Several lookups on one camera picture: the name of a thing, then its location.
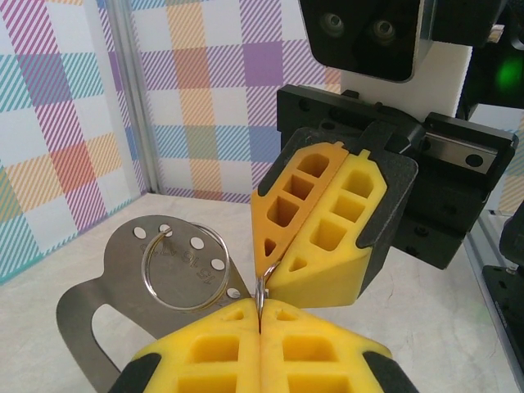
pastel plaid wall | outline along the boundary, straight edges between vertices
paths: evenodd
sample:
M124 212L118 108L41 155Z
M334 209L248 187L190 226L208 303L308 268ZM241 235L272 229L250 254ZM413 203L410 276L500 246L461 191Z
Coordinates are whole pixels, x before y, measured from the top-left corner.
M96 5L0 2L0 282L143 190Z
M479 106L472 121L515 133L521 143L508 170L491 194L486 209L512 215L524 201L524 111L497 106Z
M310 55L298 1L131 4L164 188L248 202L280 151L277 90L340 90Z

hole in metal plate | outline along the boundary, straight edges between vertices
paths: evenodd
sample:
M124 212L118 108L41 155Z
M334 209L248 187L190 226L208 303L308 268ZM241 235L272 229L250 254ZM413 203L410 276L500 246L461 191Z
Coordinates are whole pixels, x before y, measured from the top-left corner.
M226 264L222 260L215 258L214 260L211 261L211 267L215 270L220 271L220 270L224 270L224 268L226 267Z
M240 297L240 291L235 288L229 288L227 293L231 299L238 299Z
M471 166L472 168L478 168L484 164L484 159L480 157L478 154L470 154L466 157L466 164Z
M135 227L135 229L133 229L133 235L138 239L145 239L147 236L144 228L140 228L140 227Z
M158 232L164 232L164 231L167 231L168 229L170 229L170 226L168 224L162 224L159 228L158 228ZM172 237L173 236L173 231L167 233L165 235L166 237Z
M192 237L189 242L191 243L191 247L193 247L195 250L201 250L204 248L204 241L199 237Z

stainless steel plate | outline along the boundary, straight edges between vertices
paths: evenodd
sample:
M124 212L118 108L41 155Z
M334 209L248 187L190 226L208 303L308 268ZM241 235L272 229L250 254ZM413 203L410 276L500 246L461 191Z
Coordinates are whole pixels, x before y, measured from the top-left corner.
M163 300L182 307L200 304L217 291L224 278L224 271L215 269L221 263L212 264L213 260L224 262L224 250L186 221L152 215L118 228L106 246L103 275L72 287L56 308L56 321L67 347L99 392L108 391L120 375L93 335L93 315L101 305L111 305L153 337L161 338L235 300L250 297L232 263L226 291L204 310L180 313L154 300L142 281L142 255L165 225L173 233L158 244L151 259L151 284Z

metal split ring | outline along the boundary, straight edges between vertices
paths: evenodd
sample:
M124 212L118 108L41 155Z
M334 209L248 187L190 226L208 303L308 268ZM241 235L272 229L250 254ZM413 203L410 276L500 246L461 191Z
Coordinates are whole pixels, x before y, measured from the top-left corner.
M274 264L269 266L269 269L267 269L262 276L256 279L255 305L256 305L256 311L259 315L259 327L260 327L260 324L262 323L262 310L264 309L264 301L266 297L265 284L269 280L269 277L271 277L271 274L273 274L274 270L279 265L280 265L280 261L275 262Z
M226 257L225 260L225 270L224 270L224 278L222 279L222 282L220 283L219 288L216 290L216 292L206 301L200 303L199 305L192 305L190 307L178 307L177 305L171 305L170 303L167 303L166 301L162 300L157 294L155 289L153 288L151 284L151 278L149 276L150 273L150 264L151 264L151 258L153 251L156 249L156 246L158 246L158 243L160 243L164 238L167 237L170 233L173 232L173 229L168 228L164 231L160 231L158 235L156 235L148 244L146 247L146 250L144 251L144 255L142 257L142 280L144 281L144 284L146 284L146 288L153 296L153 299L158 301L161 305L164 307L167 307L168 309L173 309L175 311L180 312L191 312L191 311L199 311L201 309L204 309L206 307L209 307L212 305L217 299L219 299L225 292L226 286L228 285L229 280L229 271L231 270L231 260L229 256L229 249L226 245L223 238L213 229L206 227L202 224L196 224L196 223L190 223L200 229L204 234L209 235L213 239L215 239L222 249L224 250L224 254Z

white table surface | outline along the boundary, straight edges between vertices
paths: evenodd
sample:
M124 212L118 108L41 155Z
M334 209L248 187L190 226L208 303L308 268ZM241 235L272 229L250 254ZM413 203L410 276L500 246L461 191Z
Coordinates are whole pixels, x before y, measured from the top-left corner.
M102 274L107 240L141 215L206 224L228 243L254 291L248 205L146 195L0 287L0 391L91 392L56 327L61 295ZM446 271L391 249L384 269L355 305L312 311L388 346L421 393L518 392L463 249ZM151 338L109 306L93 328L122 367Z

